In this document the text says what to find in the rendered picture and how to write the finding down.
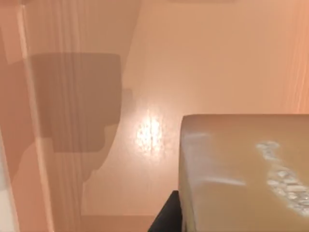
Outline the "shallow salmon-coloured box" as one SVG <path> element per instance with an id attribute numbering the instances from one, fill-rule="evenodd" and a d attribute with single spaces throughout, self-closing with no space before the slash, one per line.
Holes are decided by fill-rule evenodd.
<path id="1" fill-rule="evenodd" d="M 213 114 L 309 115 L 309 0 L 0 0 L 0 232 L 148 232 Z"/>

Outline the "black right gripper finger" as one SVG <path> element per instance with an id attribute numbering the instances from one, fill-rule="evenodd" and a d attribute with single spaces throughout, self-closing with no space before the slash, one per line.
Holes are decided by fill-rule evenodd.
<path id="1" fill-rule="evenodd" d="M 182 232 L 182 209 L 177 190 L 172 191 L 148 232 Z"/>

